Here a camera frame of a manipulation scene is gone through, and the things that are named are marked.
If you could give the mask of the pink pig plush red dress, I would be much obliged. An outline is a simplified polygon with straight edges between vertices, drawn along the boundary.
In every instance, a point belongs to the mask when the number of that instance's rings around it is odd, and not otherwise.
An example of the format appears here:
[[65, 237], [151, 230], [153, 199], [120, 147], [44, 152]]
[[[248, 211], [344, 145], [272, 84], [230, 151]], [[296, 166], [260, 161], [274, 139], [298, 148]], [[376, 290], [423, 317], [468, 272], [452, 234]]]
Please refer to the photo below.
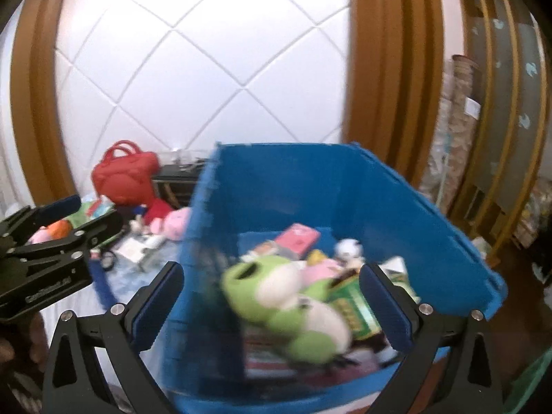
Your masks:
[[153, 235], [177, 242], [184, 239], [191, 214], [191, 207], [174, 209], [166, 201], [156, 198], [148, 206], [143, 220]]

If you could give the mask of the rolled patterned carpet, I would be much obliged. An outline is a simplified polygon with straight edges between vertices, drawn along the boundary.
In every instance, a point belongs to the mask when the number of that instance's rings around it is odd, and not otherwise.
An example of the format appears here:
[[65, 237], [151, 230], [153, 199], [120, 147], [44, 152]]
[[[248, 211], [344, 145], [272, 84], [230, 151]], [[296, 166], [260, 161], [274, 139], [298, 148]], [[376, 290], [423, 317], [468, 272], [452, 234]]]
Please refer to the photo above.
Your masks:
[[430, 155], [419, 191], [447, 214], [467, 171], [481, 111], [481, 71], [471, 58], [455, 54], [445, 62]]

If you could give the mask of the green frog plush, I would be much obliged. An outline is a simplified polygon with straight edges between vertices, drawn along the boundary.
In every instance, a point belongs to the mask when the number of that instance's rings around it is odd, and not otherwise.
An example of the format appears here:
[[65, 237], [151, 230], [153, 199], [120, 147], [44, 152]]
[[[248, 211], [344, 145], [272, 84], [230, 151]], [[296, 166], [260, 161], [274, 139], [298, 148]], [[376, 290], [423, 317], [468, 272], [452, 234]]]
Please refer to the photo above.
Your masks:
[[352, 345], [346, 320], [326, 303], [327, 282], [306, 287], [300, 265], [288, 258], [265, 255], [232, 265], [221, 288], [234, 313], [273, 335], [291, 362], [329, 364]]

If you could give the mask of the black picture frame box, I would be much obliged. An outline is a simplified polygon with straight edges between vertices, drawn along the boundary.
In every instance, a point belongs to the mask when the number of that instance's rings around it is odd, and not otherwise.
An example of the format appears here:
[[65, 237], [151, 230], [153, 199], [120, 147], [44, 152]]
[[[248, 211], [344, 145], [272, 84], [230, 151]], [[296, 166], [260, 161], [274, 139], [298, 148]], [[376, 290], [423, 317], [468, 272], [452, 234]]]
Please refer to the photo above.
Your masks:
[[204, 166], [204, 160], [187, 165], [162, 166], [157, 174], [151, 176], [156, 197], [175, 209], [188, 207]]

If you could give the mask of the pink box in bin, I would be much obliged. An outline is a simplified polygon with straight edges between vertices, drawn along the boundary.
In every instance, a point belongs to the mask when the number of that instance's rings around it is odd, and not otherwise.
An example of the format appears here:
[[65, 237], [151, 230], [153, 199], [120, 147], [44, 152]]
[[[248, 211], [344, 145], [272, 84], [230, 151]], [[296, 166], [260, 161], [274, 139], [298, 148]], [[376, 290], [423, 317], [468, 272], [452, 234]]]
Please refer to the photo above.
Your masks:
[[297, 260], [313, 247], [319, 237], [320, 233], [316, 229], [294, 223], [275, 238], [275, 243]]

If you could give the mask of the blue plastic storage bin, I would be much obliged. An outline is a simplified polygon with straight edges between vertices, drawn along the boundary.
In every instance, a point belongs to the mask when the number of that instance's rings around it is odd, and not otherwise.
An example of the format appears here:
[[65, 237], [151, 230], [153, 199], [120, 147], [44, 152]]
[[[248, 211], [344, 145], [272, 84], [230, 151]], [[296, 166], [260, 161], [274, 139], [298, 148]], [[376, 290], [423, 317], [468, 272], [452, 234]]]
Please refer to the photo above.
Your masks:
[[239, 323], [221, 294], [222, 272], [294, 223], [331, 252], [361, 242], [372, 262], [399, 255], [424, 302], [440, 313], [492, 317], [507, 287], [479, 251], [392, 168], [354, 145], [222, 145], [192, 198], [180, 246], [184, 290], [167, 319], [162, 383], [182, 413], [316, 413], [379, 392], [394, 366], [272, 401], [245, 379]]

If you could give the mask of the wooden glass door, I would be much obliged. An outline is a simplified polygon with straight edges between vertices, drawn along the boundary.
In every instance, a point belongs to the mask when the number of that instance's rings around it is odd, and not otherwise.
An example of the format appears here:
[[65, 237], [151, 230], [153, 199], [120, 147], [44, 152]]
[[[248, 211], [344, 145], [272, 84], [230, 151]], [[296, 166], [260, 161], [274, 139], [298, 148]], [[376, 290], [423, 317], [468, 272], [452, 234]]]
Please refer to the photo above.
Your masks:
[[550, 108], [551, 62], [524, 0], [460, 0], [467, 78], [452, 117], [460, 187], [448, 215], [489, 245], [490, 265], [515, 232], [537, 178]]

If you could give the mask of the green printed box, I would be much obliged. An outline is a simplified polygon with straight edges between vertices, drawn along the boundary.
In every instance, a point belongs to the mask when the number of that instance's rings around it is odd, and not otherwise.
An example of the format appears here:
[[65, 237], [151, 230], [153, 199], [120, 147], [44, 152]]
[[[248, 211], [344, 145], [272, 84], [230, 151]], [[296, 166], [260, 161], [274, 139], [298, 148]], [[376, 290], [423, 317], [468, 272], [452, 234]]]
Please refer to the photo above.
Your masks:
[[356, 341], [381, 334], [382, 328], [360, 290], [358, 274], [335, 278], [327, 303], [343, 316]]

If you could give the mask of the red bear-face handbag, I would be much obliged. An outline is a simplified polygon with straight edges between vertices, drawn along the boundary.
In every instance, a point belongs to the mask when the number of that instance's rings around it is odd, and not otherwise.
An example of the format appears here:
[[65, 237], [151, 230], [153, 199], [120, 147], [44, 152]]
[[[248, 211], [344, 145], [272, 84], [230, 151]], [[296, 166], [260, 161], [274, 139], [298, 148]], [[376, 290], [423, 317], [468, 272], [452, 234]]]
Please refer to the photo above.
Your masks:
[[159, 169], [155, 152], [141, 150], [133, 141], [119, 140], [92, 169], [91, 179], [96, 194], [117, 206], [148, 206], [155, 199], [151, 177]]

